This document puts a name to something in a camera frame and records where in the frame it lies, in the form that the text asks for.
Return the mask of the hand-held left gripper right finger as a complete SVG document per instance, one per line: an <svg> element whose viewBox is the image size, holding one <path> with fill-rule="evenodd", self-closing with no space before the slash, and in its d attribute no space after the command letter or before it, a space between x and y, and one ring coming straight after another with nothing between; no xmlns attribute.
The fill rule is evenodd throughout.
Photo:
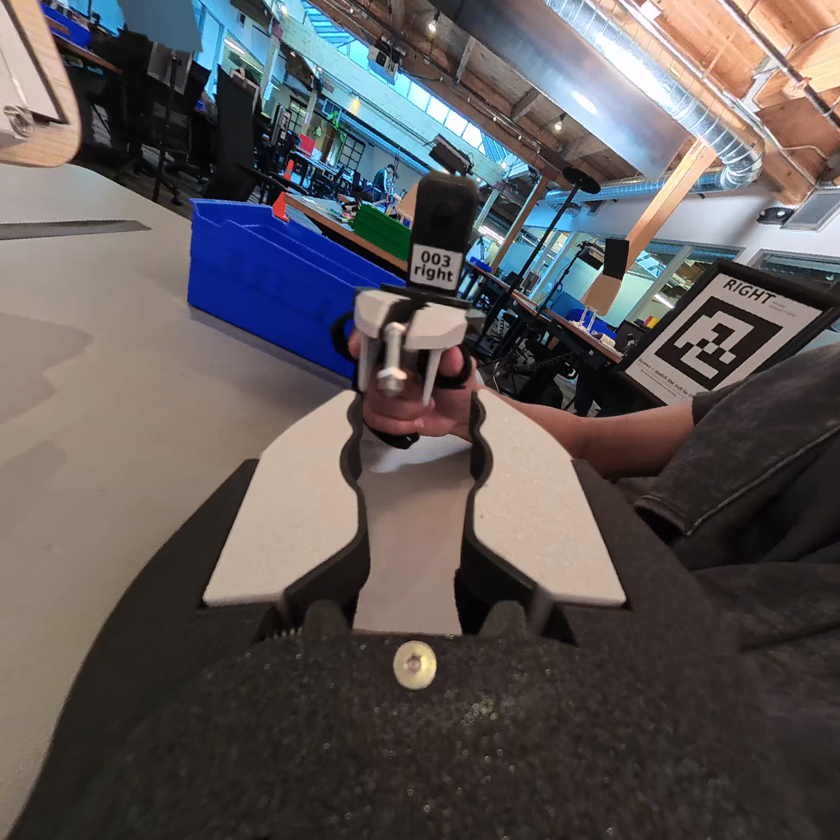
<svg viewBox="0 0 840 840"><path fill-rule="evenodd" d="M478 597L622 607L626 595L565 448L489 389L472 403L461 568Z"/></svg>

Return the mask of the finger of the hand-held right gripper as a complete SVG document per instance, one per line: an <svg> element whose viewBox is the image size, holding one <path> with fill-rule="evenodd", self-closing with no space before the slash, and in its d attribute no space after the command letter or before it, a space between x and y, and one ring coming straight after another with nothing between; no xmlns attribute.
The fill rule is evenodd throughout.
<svg viewBox="0 0 840 840"><path fill-rule="evenodd" d="M461 344L467 326L467 310L462 308L421 308L412 315L406 328L403 349L422 381L423 406L428 406L432 400L444 352Z"/></svg>
<svg viewBox="0 0 840 840"><path fill-rule="evenodd" d="M385 290L362 290L354 303L353 321L360 337L356 383L362 393L375 384L375 376L382 367L382 331L389 322L400 322L407 328L413 315L409 297Z"/></svg>

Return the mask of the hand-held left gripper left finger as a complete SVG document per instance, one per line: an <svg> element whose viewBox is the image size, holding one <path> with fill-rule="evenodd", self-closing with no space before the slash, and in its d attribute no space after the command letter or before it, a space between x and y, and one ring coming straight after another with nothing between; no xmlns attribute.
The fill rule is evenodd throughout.
<svg viewBox="0 0 840 840"><path fill-rule="evenodd" d="M341 392L262 453L205 606L344 606L370 573L361 477L361 395Z"/></svg>

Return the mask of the blue plastic bin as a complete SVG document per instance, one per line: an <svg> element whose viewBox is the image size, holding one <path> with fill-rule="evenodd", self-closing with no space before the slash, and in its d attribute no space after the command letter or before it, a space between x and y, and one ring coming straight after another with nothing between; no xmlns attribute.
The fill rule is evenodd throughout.
<svg viewBox="0 0 840 840"><path fill-rule="evenodd" d="M352 363L330 330L357 288L405 281L267 205L192 200L187 302L333 373Z"/></svg>

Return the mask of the person's right forearm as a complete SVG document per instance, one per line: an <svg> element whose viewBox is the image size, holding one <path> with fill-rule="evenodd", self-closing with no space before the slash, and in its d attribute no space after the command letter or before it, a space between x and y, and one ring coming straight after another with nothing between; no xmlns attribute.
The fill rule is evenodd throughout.
<svg viewBox="0 0 840 840"><path fill-rule="evenodd" d="M658 476L695 430L683 402L621 416L577 416L557 408L504 401L557 440L573 459L608 480Z"/></svg>

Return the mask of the grey desk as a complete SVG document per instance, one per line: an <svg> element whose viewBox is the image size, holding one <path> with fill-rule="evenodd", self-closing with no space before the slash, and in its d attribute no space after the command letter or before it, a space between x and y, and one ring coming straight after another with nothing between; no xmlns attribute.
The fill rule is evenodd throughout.
<svg viewBox="0 0 840 840"><path fill-rule="evenodd" d="M122 594L345 377L194 312L191 224L75 165L2 165L2 838Z"/></svg>

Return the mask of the person's right hand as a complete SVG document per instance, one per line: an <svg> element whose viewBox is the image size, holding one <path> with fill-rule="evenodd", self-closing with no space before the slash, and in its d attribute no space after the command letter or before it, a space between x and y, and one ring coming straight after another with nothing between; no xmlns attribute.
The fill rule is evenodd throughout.
<svg viewBox="0 0 840 840"><path fill-rule="evenodd" d="M364 392L364 421L373 431L392 436L419 434L439 438L454 435L470 442L472 394L480 391L483 384L472 356L469 356L469 364L469 378L460 388L436 388L428 404L423 403L424 379L420 374L409 371L402 391L392 396L383 393L373 374Z"/></svg>

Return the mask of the hanging black monitor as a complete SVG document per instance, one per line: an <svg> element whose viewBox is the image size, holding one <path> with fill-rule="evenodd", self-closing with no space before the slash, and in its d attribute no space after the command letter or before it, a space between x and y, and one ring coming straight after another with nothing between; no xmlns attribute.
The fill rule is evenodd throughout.
<svg viewBox="0 0 840 840"><path fill-rule="evenodd" d="M473 172L473 164L467 153L448 142L441 134L434 137L432 148L427 154L430 160L449 174L471 175Z"/></svg>

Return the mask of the green plastic bin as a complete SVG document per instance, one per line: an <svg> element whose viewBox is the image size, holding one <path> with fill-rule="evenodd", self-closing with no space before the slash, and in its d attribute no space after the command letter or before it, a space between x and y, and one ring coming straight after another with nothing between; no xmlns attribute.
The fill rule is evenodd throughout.
<svg viewBox="0 0 840 840"><path fill-rule="evenodd" d="M350 225L354 233L370 244L401 261L408 261L413 232L398 218L387 216L376 206L363 204Z"/></svg>

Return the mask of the wooden background table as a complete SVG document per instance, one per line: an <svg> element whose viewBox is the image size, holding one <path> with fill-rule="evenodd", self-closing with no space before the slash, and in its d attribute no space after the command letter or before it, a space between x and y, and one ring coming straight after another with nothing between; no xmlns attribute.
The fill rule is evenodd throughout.
<svg viewBox="0 0 840 840"><path fill-rule="evenodd" d="M352 227L344 224L342 220L327 213L317 202L307 199L305 196L296 196L286 193L286 201L289 207L295 208L300 214L307 216L314 224L318 225L324 235L335 241L339 241L345 247L353 246L360 250L363 256L377 263L385 263L387 269L400 278L404 278L407 272L407 263L404 259L392 255L382 247L373 244L358 235ZM594 348L595 352L606 357L610 362L620 364L623 357L613 347L595 339L591 334L585 332L572 323L568 318L559 315L555 310L544 310L540 316L541 320L549 319L557 322L563 330L578 342L583 341L585 345Z"/></svg>

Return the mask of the ceiling projector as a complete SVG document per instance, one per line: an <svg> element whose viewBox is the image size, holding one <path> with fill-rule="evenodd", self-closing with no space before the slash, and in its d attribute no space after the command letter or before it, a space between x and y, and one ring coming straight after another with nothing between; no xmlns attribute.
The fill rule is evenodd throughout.
<svg viewBox="0 0 840 840"><path fill-rule="evenodd" d="M406 51L385 37L379 37L370 47L367 64L370 72L391 85L396 84L396 76L403 66Z"/></svg>

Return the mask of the black framed marker sign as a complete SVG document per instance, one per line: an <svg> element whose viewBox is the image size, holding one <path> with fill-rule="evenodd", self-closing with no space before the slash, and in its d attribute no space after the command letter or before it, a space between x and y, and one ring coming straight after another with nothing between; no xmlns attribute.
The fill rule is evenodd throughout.
<svg viewBox="0 0 840 840"><path fill-rule="evenodd" d="M838 292L718 259L615 373L672 406L789 359L837 319Z"/></svg>

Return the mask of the wooden document stand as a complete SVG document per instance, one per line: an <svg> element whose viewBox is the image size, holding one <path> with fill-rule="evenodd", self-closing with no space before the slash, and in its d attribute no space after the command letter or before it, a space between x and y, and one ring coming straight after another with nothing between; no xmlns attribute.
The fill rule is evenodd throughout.
<svg viewBox="0 0 840 840"><path fill-rule="evenodd" d="M26 167L57 167L69 162L81 145L81 118L67 69L49 29L40 2L8 2L24 31L37 62L51 107L27 115L2 108L1 163Z"/></svg>

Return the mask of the printed instruction sheet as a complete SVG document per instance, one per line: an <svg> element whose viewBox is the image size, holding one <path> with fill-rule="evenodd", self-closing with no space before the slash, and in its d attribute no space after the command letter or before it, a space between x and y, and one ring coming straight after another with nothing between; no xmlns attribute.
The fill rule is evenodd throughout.
<svg viewBox="0 0 840 840"><path fill-rule="evenodd" d="M23 29L8 2L1 2L2 108L28 116L51 107L39 67Z"/></svg>

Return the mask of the corrugated silver duct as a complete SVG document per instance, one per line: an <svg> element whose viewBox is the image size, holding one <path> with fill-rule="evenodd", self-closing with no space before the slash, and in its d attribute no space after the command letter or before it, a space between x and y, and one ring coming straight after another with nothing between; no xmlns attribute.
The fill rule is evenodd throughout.
<svg viewBox="0 0 840 840"><path fill-rule="evenodd" d="M629 2L546 5L690 136L714 150L722 165L718 180L723 192L758 181L764 157L759 132L732 111Z"/></svg>

